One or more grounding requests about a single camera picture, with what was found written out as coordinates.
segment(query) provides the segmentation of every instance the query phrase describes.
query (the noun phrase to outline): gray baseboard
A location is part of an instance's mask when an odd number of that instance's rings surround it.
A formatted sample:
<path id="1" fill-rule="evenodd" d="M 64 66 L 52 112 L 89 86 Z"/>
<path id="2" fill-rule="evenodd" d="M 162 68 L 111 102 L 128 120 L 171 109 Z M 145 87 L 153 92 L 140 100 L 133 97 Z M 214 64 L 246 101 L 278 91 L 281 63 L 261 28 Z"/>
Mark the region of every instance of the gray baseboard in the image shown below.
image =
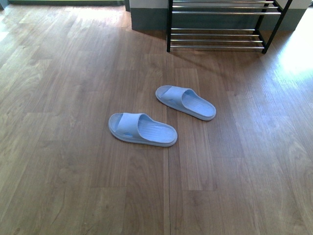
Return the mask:
<path id="1" fill-rule="evenodd" d="M 294 31 L 305 9 L 289 9 L 279 30 Z M 132 28 L 135 30 L 166 29 L 167 9 L 132 8 Z M 273 30 L 278 16 L 265 16 L 261 30 Z M 258 16 L 179 15 L 173 16 L 177 28 L 255 28 Z"/>
<path id="2" fill-rule="evenodd" d="M 131 16 L 134 30 L 166 29 L 167 9 L 131 8 Z"/>
<path id="3" fill-rule="evenodd" d="M 0 0 L 0 10 L 4 10 L 9 4 L 8 0 Z"/>

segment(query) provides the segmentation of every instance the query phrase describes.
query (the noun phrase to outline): metal shoe rack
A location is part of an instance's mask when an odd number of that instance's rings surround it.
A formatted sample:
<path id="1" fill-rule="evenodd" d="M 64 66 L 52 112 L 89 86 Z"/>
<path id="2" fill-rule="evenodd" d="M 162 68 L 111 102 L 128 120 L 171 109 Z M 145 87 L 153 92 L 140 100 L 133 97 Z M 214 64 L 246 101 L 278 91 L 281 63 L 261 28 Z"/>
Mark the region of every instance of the metal shoe rack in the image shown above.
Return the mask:
<path id="1" fill-rule="evenodd" d="M 292 0 L 283 8 L 276 0 L 169 0 L 167 17 L 167 52 L 171 48 L 199 49 L 261 49 L 265 54 L 285 16 Z M 172 28 L 175 15 L 229 15 L 258 16 L 255 28 L 207 29 Z M 279 15 L 267 41 L 260 32 L 266 15 Z"/>

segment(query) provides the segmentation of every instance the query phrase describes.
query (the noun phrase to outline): white wall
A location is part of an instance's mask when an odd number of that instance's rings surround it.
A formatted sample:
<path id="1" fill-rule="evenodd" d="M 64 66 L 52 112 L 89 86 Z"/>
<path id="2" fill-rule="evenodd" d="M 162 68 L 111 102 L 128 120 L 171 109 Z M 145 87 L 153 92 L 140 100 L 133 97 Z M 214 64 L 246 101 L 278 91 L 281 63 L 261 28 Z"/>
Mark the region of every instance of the white wall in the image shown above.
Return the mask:
<path id="1" fill-rule="evenodd" d="M 278 0 L 278 3 L 284 7 L 287 0 Z M 290 8 L 307 9 L 311 0 L 293 0 Z M 131 8 L 167 8 L 167 0 L 130 0 Z"/>

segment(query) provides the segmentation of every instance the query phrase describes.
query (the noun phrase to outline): slide sandal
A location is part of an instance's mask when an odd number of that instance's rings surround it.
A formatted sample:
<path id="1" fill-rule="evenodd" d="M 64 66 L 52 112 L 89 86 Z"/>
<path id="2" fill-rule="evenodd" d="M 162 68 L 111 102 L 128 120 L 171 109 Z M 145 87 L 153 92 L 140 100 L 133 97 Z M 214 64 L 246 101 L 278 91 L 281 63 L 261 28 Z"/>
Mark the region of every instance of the slide sandal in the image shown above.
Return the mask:
<path id="1" fill-rule="evenodd" d="M 156 97 L 163 104 L 201 120 L 209 121 L 216 115 L 213 104 L 189 88 L 161 86 L 156 90 Z"/>
<path id="2" fill-rule="evenodd" d="M 177 140 L 174 127 L 154 121 L 146 114 L 113 114 L 109 129 L 119 140 L 132 143 L 169 147 Z"/>

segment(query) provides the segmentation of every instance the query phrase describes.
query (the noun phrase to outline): wall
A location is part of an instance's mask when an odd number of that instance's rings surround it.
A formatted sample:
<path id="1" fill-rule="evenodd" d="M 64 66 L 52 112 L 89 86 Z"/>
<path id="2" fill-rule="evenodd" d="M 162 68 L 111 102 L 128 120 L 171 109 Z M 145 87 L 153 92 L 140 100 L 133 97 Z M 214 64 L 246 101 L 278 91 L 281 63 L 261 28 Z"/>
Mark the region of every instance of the wall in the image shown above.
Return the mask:
<path id="1" fill-rule="evenodd" d="M 278 0 L 282 7 L 286 2 L 287 0 Z M 311 0 L 293 0 L 279 29 L 295 30 L 310 3 Z M 134 30 L 165 29 L 167 4 L 167 0 L 130 0 L 132 28 Z M 256 18 L 255 16 L 182 15 L 173 18 L 173 27 L 254 28 Z M 272 30 L 277 19 L 278 16 L 266 16 L 261 29 Z"/>

